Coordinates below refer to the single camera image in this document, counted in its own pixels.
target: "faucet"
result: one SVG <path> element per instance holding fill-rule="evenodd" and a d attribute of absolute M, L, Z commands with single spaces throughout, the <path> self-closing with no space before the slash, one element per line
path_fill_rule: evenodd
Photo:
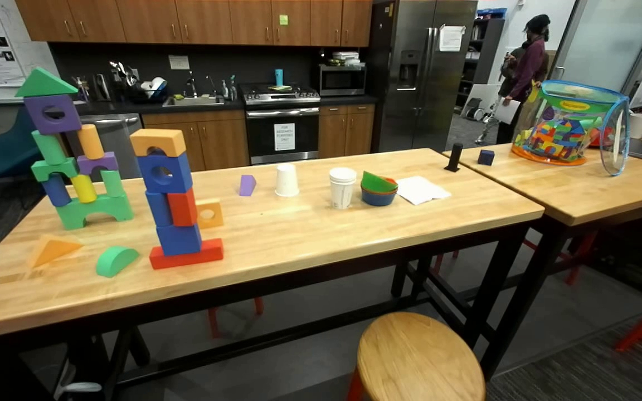
<path fill-rule="evenodd" d="M 194 85 L 194 73 L 192 73 L 192 68 L 188 68 L 188 77 L 186 77 L 186 92 L 188 92 L 192 97 L 196 97 L 196 85 Z"/>

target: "small bowl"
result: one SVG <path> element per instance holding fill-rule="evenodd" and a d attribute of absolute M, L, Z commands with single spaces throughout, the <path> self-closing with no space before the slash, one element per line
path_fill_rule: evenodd
<path fill-rule="evenodd" d="M 365 186 L 361 184 L 361 200 L 362 200 L 365 204 L 373 204 L 373 207 L 389 204 L 391 199 L 395 199 L 395 194 L 397 194 L 397 182 L 395 182 L 391 178 L 388 178 L 388 182 L 395 184 L 391 191 L 370 191 L 370 189 L 365 189 Z"/>

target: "toy block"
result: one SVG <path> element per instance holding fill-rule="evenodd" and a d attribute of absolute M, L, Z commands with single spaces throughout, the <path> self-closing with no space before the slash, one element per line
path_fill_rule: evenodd
<path fill-rule="evenodd" d="M 42 182 L 42 186 L 45 186 L 54 207 L 65 207 L 71 202 L 66 184 L 61 182 L 59 176 L 50 176 L 48 181 Z"/>
<path fill-rule="evenodd" d="M 183 156 L 186 152 L 184 135 L 181 129 L 138 129 L 129 135 L 134 145 L 134 153 L 148 156 L 154 152 L 162 152 L 164 156 Z"/>
<path fill-rule="evenodd" d="M 38 182 L 48 181 L 50 174 L 65 174 L 71 181 L 77 174 L 73 159 L 66 159 L 59 165 L 50 165 L 47 160 L 38 160 L 38 162 L 31 165 L 31 172 L 32 172 Z"/>
<path fill-rule="evenodd" d="M 194 263 L 210 263 L 210 260 L 223 260 L 223 258 L 225 258 L 225 248 L 223 248 L 221 238 L 204 241 L 203 250 L 196 254 L 162 254 L 159 248 L 154 248 L 148 251 L 148 263 L 155 270 L 194 264 Z"/>
<path fill-rule="evenodd" d="M 117 276 L 124 267 L 129 267 L 135 258 L 141 258 L 141 251 L 129 248 L 108 248 L 97 257 L 95 273 L 97 276 Z"/>
<path fill-rule="evenodd" d="M 79 174 L 89 176 L 95 168 L 99 168 L 99 170 L 117 170 L 115 153 L 113 152 L 105 152 L 102 159 L 77 156 Z"/>
<path fill-rule="evenodd" d="M 105 194 L 126 199 L 122 182 L 120 182 L 120 174 L 115 170 L 102 170 L 99 178 L 105 184 Z"/>
<path fill-rule="evenodd" d="M 42 135 L 40 132 L 31 132 L 38 152 L 45 156 L 47 162 L 59 165 L 66 160 L 66 153 L 61 152 L 58 135 Z"/>
<path fill-rule="evenodd" d="M 155 221 L 155 228 L 171 228 L 171 213 L 167 204 L 167 195 L 159 191 L 144 191 L 151 219 Z"/>
<path fill-rule="evenodd" d="M 167 191 L 167 204 L 171 211 L 173 228 L 196 225 L 196 204 L 192 191 Z"/>
<path fill-rule="evenodd" d="M 95 211 L 107 213 L 115 221 L 129 221 L 134 217 L 126 195 L 112 195 L 112 194 L 97 195 L 95 202 L 71 200 L 68 204 L 58 207 L 56 211 L 58 219 L 61 221 L 61 228 L 66 229 L 85 228 L 86 217 Z"/>
<path fill-rule="evenodd" d="M 201 228 L 221 228 L 221 225 L 225 225 L 223 207 L 217 204 L 217 200 L 198 200 L 196 202 L 196 211 L 198 211 L 198 225 Z"/>
<path fill-rule="evenodd" d="M 95 125 L 79 125 L 77 142 L 86 159 L 102 159 L 105 152 Z"/>
<path fill-rule="evenodd" d="M 54 75 L 50 71 L 35 66 L 25 85 L 16 92 L 16 95 L 27 97 L 27 95 L 68 95 L 77 93 L 77 88 L 61 77 Z"/>
<path fill-rule="evenodd" d="M 256 186 L 256 178 L 252 174 L 243 174 L 239 181 L 239 194 L 252 195 L 254 186 Z"/>
<path fill-rule="evenodd" d="M 159 248 L 167 257 L 171 254 L 196 254 L 203 248 L 201 229 L 192 228 L 159 228 L 158 225 Z"/>
<path fill-rule="evenodd" d="M 25 104 L 32 125 L 48 135 L 79 129 L 79 119 L 68 95 L 25 97 Z"/>
<path fill-rule="evenodd" d="M 148 191 L 188 191 L 192 189 L 192 174 L 186 153 L 181 156 L 141 156 L 138 159 L 141 176 Z"/>
<path fill-rule="evenodd" d="M 56 241 L 47 241 L 38 250 L 32 267 L 47 264 L 47 263 L 58 260 L 58 258 L 61 258 L 66 254 L 77 251 L 77 250 L 79 250 L 79 242 L 76 242 L 76 241 L 58 241 L 58 238 Z"/>
<path fill-rule="evenodd" d="M 95 202 L 97 195 L 89 176 L 77 174 L 71 182 L 77 194 L 77 202 Z"/>

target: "floor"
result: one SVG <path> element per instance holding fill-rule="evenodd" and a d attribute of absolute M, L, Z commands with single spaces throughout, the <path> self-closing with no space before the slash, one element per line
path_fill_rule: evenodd
<path fill-rule="evenodd" d="M 453 123 L 450 142 L 472 145 L 485 125 L 457 119 Z M 478 284 L 492 244 L 459 251 L 457 260 L 444 257 L 444 276 L 455 290 Z M 530 250 L 521 250 L 514 271 L 521 271 Z M 388 299 L 391 271 L 377 270 L 361 276 L 338 279 L 322 284 L 301 288 L 274 297 L 265 297 L 265 315 L 254 317 L 254 302 L 243 300 L 217 309 L 223 336 L 212 338 L 203 312 L 184 315 L 158 322 L 142 325 L 154 358 L 170 358 L 192 350 L 230 344 L 235 338 L 290 328 L 313 321 L 343 309 L 361 307 Z M 598 329 L 613 328 L 642 315 L 642 293 L 600 271 L 584 267 L 575 284 L 562 282 L 564 276 L 551 276 L 538 291 L 528 319 L 519 328 L 516 338 L 505 352 L 497 376 L 521 366 L 537 364 L 565 346 L 581 341 Z M 503 291 L 492 321 L 502 317 L 509 291 Z M 355 350 L 365 322 L 348 325 L 278 347 L 266 347 L 215 366 L 188 370 L 170 379 L 129 388 L 122 401 L 313 401 L 343 398 L 345 376 L 355 366 Z M 59 368 L 61 347 L 27 352 L 25 358 L 32 371 L 54 386 Z"/>

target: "colorful toy pieces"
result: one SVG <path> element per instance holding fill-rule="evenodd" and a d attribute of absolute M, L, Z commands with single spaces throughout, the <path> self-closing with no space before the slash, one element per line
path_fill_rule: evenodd
<path fill-rule="evenodd" d="M 628 95 L 602 86 L 545 80 L 533 126 L 521 126 L 513 153 L 560 165 L 581 165 L 598 139 L 603 170 L 616 176 L 628 159 Z"/>
<path fill-rule="evenodd" d="M 129 135 L 159 248 L 148 251 L 155 270 L 223 258 L 223 241 L 201 238 L 184 135 L 181 129 L 138 129 Z"/>
<path fill-rule="evenodd" d="M 38 182 L 42 182 L 50 204 L 56 207 L 66 229 L 85 225 L 86 217 L 102 211 L 115 221 L 134 217 L 126 194 L 120 184 L 117 162 L 112 152 L 102 152 L 95 125 L 79 125 L 71 93 L 77 88 L 58 75 L 35 66 L 17 95 L 25 97 L 27 112 L 38 126 L 31 132 L 45 160 L 31 165 Z M 76 132 L 81 153 L 77 162 L 65 153 L 61 134 Z M 91 172 L 99 170 L 105 194 L 95 194 Z M 71 199 L 65 186 L 65 176 L 71 181 L 77 199 Z"/>

